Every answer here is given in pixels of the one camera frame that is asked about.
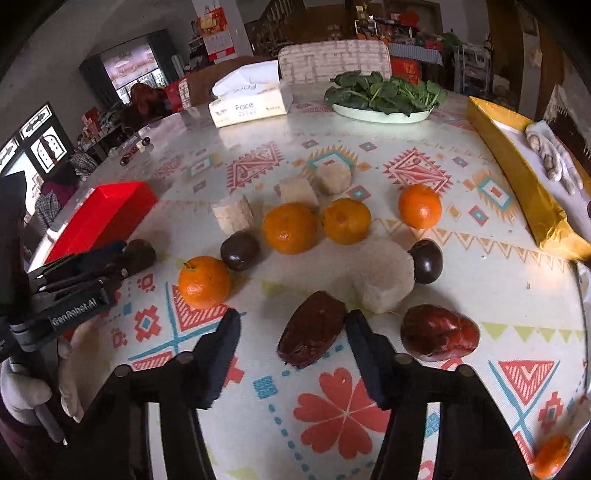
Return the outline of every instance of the window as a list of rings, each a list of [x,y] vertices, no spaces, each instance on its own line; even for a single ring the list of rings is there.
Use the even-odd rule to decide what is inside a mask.
[[[164,75],[148,43],[124,48],[125,51],[119,50],[116,55],[113,55],[114,51],[109,53],[109,50],[100,55],[111,83],[124,103],[129,103],[131,87],[138,82],[152,88],[166,86]]]
[[[123,103],[130,103],[131,101],[131,87],[136,83],[145,83],[146,85],[151,86],[152,88],[163,88],[166,87],[166,81],[164,80],[164,75],[160,69],[153,70],[143,77],[138,78],[137,80],[133,80],[126,85],[123,85],[119,90],[117,90],[117,95],[121,98]]]
[[[73,152],[72,143],[47,103],[0,148],[0,176],[24,171],[27,212],[32,215],[47,174]]]

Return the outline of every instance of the white root vegetable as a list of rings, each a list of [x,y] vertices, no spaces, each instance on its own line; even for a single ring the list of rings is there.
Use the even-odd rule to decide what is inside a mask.
[[[351,186],[351,169],[341,162],[323,164],[316,169],[316,179],[323,193],[338,195]]]
[[[255,226],[251,206],[242,194],[233,194],[224,198],[219,203],[212,205],[212,211],[226,235],[232,235],[240,230],[248,230]]]
[[[370,238],[358,248],[353,286],[365,308],[379,314],[393,310],[414,287],[410,254],[387,238]]]
[[[304,177],[289,177],[279,181],[283,203],[302,203],[312,210],[318,209],[318,197]]]

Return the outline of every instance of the tissue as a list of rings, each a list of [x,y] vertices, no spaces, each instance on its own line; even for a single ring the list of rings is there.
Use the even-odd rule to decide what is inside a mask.
[[[218,80],[213,86],[212,93],[216,97],[221,97],[228,93],[240,94],[245,90],[243,87],[260,87],[265,83],[279,83],[278,64],[278,60],[270,60],[244,65]]]
[[[277,61],[244,65],[213,87],[219,96],[209,104],[216,127],[285,115],[293,102],[289,85],[279,80]]]

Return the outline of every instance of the yellow box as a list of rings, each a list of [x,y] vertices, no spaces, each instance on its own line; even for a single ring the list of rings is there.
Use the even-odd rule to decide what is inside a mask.
[[[497,121],[525,132],[532,120],[474,97],[468,101],[467,117],[503,169],[538,247],[550,255],[569,260],[591,259],[591,244],[575,233],[564,209],[538,181],[513,142],[494,123]],[[591,194],[591,179],[574,157],[573,162],[585,189]]]

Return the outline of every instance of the curtain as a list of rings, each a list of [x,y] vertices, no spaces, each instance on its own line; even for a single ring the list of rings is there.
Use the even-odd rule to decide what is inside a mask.
[[[171,57],[176,54],[177,49],[174,48],[168,31],[158,30],[148,34],[148,44],[167,83],[176,82],[179,78]]]
[[[108,110],[114,104],[119,102],[119,95],[117,95],[117,91],[111,83],[111,79],[105,70],[103,61],[100,59],[100,55],[95,55],[94,57],[83,61],[79,70],[92,91],[95,93],[103,110]]]

